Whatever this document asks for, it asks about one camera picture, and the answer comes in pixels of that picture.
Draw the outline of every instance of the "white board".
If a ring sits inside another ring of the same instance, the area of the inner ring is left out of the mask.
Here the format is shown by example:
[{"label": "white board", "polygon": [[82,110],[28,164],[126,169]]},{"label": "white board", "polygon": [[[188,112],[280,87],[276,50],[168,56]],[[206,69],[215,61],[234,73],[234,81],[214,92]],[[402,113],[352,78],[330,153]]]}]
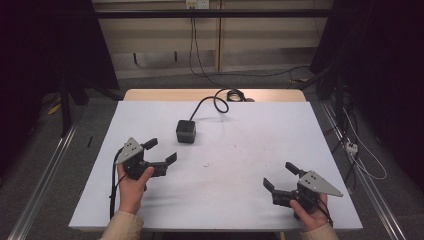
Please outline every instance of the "white board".
[{"label": "white board", "polygon": [[[309,103],[229,103],[226,114],[204,102],[193,120],[194,144],[177,142],[179,120],[188,120],[198,102],[124,101],[118,104],[71,228],[102,230],[109,222],[111,170],[118,149],[134,137],[158,138],[145,160],[164,161],[177,152],[165,177],[152,178],[138,215],[152,231],[283,231],[300,229],[290,208],[272,204],[263,185],[296,189],[298,176],[285,168],[314,170],[341,190],[329,196],[336,230],[362,224]],[[119,205],[119,193],[116,209]]]}]

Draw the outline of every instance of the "hand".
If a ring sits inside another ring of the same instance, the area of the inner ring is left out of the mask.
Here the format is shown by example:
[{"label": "hand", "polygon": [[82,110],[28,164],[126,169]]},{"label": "hand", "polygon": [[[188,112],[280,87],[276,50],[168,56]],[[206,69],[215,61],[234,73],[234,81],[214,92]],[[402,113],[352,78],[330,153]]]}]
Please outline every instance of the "hand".
[{"label": "hand", "polygon": [[[320,198],[322,202],[327,205],[327,195],[320,194]],[[325,210],[326,207],[322,202],[320,201],[318,205]],[[300,220],[302,220],[304,232],[315,230],[328,223],[327,216],[316,208],[313,208],[312,212],[309,214],[296,200],[291,200],[290,206],[293,208],[293,211],[297,214],[297,216],[299,216]]]},{"label": "hand", "polygon": [[[121,179],[125,176],[125,170],[122,164],[119,164],[117,167],[118,179]],[[138,180],[133,180],[125,176],[121,182],[119,182],[119,195],[121,197],[119,211],[132,213],[134,215],[137,214],[138,210],[140,210],[144,186],[147,180],[153,175],[154,170],[153,167],[148,167]]]}]

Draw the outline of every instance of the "human arm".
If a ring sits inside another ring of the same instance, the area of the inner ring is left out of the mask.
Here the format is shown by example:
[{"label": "human arm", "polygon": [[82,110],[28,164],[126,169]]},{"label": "human arm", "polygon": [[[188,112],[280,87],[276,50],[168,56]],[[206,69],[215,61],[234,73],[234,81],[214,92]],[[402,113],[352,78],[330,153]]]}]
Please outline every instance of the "human arm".
[{"label": "human arm", "polygon": [[[322,209],[327,209],[327,195],[321,194],[320,199],[319,206]],[[308,213],[296,200],[291,200],[290,206],[303,223],[303,231],[300,233],[303,240],[338,239],[336,232],[328,223],[328,218],[324,213],[318,209]]]},{"label": "human arm", "polygon": [[109,222],[102,239],[139,239],[143,220],[136,216],[141,206],[144,186],[153,175],[153,167],[144,171],[138,180],[125,176],[122,164],[117,166],[119,182],[119,210]]}]

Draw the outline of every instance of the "table surface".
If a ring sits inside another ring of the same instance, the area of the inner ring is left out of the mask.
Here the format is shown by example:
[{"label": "table surface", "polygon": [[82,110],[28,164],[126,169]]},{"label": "table surface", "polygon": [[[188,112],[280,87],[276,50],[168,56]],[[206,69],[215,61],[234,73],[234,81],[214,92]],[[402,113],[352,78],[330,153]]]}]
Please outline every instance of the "table surface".
[{"label": "table surface", "polygon": [[344,194],[329,197],[336,230],[362,228],[313,110],[298,90],[242,90],[257,102],[230,102],[227,114],[205,102],[193,118],[195,143],[178,143],[178,120],[189,117],[198,100],[216,91],[128,91],[125,101],[118,104],[69,226],[86,231],[106,227],[113,156],[129,137],[139,142],[157,137],[159,144],[145,153],[146,160],[163,161],[173,152],[178,159],[169,166],[167,176],[148,182],[138,213],[145,220],[145,230],[300,229],[293,211],[273,205],[271,194],[262,185],[266,177],[277,189],[295,189],[298,177],[284,168],[286,161],[305,171],[315,170]]},{"label": "table surface", "polygon": [[[256,102],[305,102],[302,91],[297,89],[239,89],[246,98]],[[124,101],[200,101],[213,96],[218,89],[131,89]],[[218,97],[225,99],[223,91]]]}]

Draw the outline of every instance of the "sleeve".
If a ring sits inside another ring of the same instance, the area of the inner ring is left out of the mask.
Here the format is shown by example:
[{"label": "sleeve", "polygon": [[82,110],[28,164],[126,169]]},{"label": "sleeve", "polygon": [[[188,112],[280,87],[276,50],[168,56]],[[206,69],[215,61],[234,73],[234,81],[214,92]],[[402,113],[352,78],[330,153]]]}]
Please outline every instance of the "sleeve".
[{"label": "sleeve", "polygon": [[118,211],[107,225],[102,240],[140,239],[143,220],[134,214]]},{"label": "sleeve", "polygon": [[301,232],[302,240],[338,240],[336,232],[329,223],[309,232]]}]

